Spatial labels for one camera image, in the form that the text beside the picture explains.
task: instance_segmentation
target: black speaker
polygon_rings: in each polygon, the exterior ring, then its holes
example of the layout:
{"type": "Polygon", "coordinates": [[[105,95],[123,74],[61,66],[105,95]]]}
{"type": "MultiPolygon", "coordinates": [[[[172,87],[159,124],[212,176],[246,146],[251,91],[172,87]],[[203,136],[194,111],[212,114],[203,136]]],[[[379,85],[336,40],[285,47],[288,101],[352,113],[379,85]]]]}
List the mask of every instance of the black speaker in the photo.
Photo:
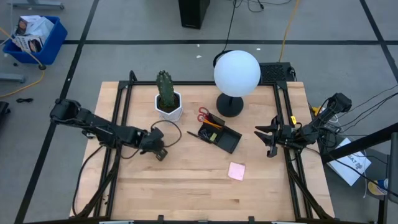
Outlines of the black speaker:
{"type": "Polygon", "coordinates": [[[210,0],[178,0],[181,26],[200,29],[210,0]]]}

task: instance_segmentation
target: pink sticky note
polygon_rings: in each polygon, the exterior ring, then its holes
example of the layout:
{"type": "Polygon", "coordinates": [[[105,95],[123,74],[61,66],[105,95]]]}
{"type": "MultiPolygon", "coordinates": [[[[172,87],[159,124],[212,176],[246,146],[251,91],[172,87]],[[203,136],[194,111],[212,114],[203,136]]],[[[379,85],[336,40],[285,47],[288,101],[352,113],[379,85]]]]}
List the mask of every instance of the pink sticky note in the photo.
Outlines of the pink sticky note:
{"type": "Polygon", "coordinates": [[[242,181],[245,168],[244,165],[231,162],[229,164],[228,177],[242,181]]]}

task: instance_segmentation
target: yellow cable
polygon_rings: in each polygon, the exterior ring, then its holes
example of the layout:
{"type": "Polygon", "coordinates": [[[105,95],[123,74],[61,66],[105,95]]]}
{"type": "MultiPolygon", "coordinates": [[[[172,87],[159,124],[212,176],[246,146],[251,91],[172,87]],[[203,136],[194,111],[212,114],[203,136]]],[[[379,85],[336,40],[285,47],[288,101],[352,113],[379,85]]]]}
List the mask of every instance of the yellow cable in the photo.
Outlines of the yellow cable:
{"type": "Polygon", "coordinates": [[[294,15],[296,14],[297,8],[299,6],[299,2],[300,2],[300,0],[296,0],[296,5],[294,6],[293,12],[290,15],[289,23],[287,24],[287,27],[286,27],[286,30],[285,30],[284,41],[282,42],[282,49],[280,50],[279,62],[282,60],[282,57],[284,56],[286,36],[287,36],[287,33],[288,33],[289,29],[290,29],[290,24],[293,21],[294,15]]]}
{"type": "MultiPolygon", "coordinates": [[[[10,38],[11,40],[14,40],[14,39],[13,39],[4,29],[2,29],[1,27],[0,27],[0,31],[3,32],[6,36],[8,36],[8,38],[10,38]]],[[[28,53],[34,60],[36,60],[36,62],[39,63],[40,66],[43,66],[43,64],[42,64],[35,56],[33,56],[30,52],[26,52],[26,53],[28,53]]],[[[24,87],[22,87],[22,88],[20,88],[20,89],[18,89],[18,90],[16,90],[16,91],[7,93],[7,94],[5,94],[5,95],[1,95],[0,98],[6,97],[6,96],[11,96],[11,95],[13,95],[13,94],[15,94],[15,93],[17,93],[17,92],[19,92],[19,91],[25,90],[26,88],[29,88],[29,87],[31,87],[31,86],[33,86],[33,85],[36,85],[36,84],[38,84],[39,82],[42,81],[43,77],[44,77],[44,70],[43,70],[42,76],[41,76],[41,77],[39,78],[39,80],[37,80],[36,82],[33,82],[33,83],[31,83],[31,84],[29,84],[29,85],[27,85],[27,86],[24,86],[24,87]]]]}

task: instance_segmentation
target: white globe lamp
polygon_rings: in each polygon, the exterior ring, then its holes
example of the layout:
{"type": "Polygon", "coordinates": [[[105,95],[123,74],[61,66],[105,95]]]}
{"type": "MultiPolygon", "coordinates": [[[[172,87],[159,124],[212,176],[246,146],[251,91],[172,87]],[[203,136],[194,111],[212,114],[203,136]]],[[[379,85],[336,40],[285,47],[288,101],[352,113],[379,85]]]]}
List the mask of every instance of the white globe lamp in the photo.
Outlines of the white globe lamp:
{"type": "Polygon", "coordinates": [[[230,51],[217,61],[214,80],[223,92],[217,98],[217,110],[221,115],[234,117],[243,109],[242,96],[250,94],[260,81],[259,62],[242,50],[230,51]]]}

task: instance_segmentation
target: wooden table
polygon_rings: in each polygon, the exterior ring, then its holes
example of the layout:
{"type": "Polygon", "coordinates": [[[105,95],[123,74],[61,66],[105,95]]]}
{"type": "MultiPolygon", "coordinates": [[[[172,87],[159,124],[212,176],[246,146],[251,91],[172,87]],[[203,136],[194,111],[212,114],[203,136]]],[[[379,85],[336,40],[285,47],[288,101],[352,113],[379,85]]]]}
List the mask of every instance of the wooden table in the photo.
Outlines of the wooden table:
{"type": "MultiPolygon", "coordinates": [[[[111,120],[117,86],[117,82],[102,84],[95,114],[111,120]]],[[[309,123],[311,117],[303,83],[288,83],[288,87],[297,121],[309,123]]],[[[183,114],[177,122],[182,138],[167,149],[169,154],[162,162],[152,153],[121,160],[111,218],[156,220],[158,215],[164,215],[165,220],[247,221],[248,216],[254,216],[256,221],[294,220],[282,147],[279,147],[277,156],[267,158],[269,148],[253,133],[256,125],[269,125],[277,114],[272,87],[258,86],[251,95],[245,96],[244,109],[235,118],[225,118],[217,112],[216,99],[220,91],[216,86],[174,88],[182,94],[183,114]],[[228,127],[242,134],[233,154],[187,134],[187,131],[197,132],[201,126],[197,121],[200,106],[205,106],[223,118],[228,127]],[[227,176],[230,162],[246,165],[242,182],[227,176]]],[[[159,120],[154,109],[156,94],[156,86],[133,86],[127,125],[149,129],[159,120]]],[[[282,92],[280,96],[284,107],[282,92]]],[[[123,109],[119,111],[120,122],[123,109]]],[[[166,144],[178,138],[178,131],[171,124],[161,123],[157,127],[165,134],[166,144]]],[[[85,159],[97,147],[96,139],[88,140],[85,159]]],[[[128,156],[134,151],[124,147],[122,154],[128,156]]],[[[78,211],[98,188],[104,152],[103,149],[95,155],[83,171],[76,199],[78,211]]],[[[325,211],[334,216],[320,156],[312,151],[303,151],[302,159],[309,191],[325,211]]],[[[298,195],[304,217],[299,190],[298,195]]],[[[105,194],[101,214],[104,214],[107,198],[105,194]]]]}

